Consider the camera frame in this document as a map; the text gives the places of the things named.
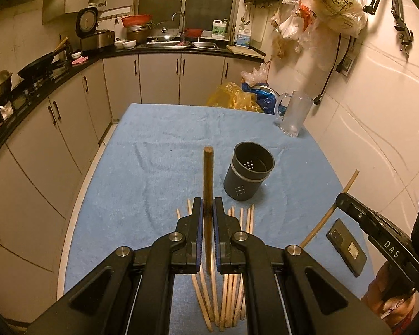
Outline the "person right hand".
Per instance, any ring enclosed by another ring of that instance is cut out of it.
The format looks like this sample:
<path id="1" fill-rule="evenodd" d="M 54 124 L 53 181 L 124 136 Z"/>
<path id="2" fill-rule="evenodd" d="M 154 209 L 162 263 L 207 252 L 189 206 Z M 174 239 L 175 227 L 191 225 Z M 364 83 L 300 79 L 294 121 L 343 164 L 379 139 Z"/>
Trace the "person right hand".
<path id="1" fill-rule="evenodd" d="M 402 334 L 412 321 L 416 303 L 415 295 L 403 295 L 383 300 L 383 292 L 389 284 L 388 262 L 378 270 L 375 279 L 361 301 L 391 328 L 393 334 Z"/>

